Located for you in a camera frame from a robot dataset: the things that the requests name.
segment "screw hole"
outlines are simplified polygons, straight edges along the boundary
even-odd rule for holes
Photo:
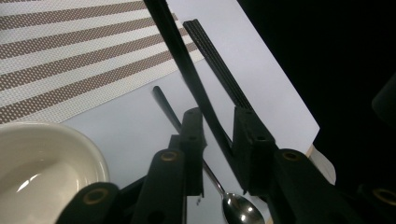
[[[108,194],[107,189],[93,189],[84,195],[82,201],[87,205],[101,202]]]
[[[373,189],[374,196],[383,203],[396,206],[396,193],[388,189]]]
[[[177,153],[173,151],[164,152],[161,155],[163,161],[175,161],[177,159]]]
[[[293,152],[284,152],[283,158],[285,158],[288,161],[298,161],[300,159],[300,156]]]
[[[148,223],[150,224],[161,224],[165,220],[163,212],[155,211],[148,215]]]

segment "ceramic bowl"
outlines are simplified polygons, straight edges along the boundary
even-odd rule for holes
[[[0,125],[0,223],[54,223],[99,181],[108,181],[106,162],[82,133],[48,122]]]

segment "silver spoon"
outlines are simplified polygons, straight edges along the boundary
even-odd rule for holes
[[[172,107],[169,105],[161,88],[156,86],[153,92],[163,112],[171,120],[177,131],[180,132],[181,123]],[[209,166],[206,164],[205,160],[203,166],[207,175],[221,194],[223,214],[229,224],[265,224],[262,214],[253,203],[238,194],[226,192],[212,170],[210,170]]]

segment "table surface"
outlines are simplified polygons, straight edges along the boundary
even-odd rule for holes
[[[318,125],[238,3],[169,0],[168,4],[181,21],[200,21],[278,147],[307,153],[318,133]],[[232,136],[232,101],[205,61],[195,65],[221,124]],[[179,119],[186,110],[196,107],[181,74],[176,71],[64,122],[87,135],[101,149],[110,181],[120,188],[146,175],[153,155],[168,146],[171,134],[177,134],[153,98],[151,91],[157,85]],[[206,162],[227,191],[242,194],[206,124],[205,137]],[[188,199],[188,223],[226,223],[221,197],[206,175],[204,186],[205,197],[199,205],[198,197]],[[264,202],[247,197],[269,217]]]

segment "woven placemat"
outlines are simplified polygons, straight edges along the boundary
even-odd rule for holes
[[[62,122],[176,70],[143,1],[0,1],[0,124]]]

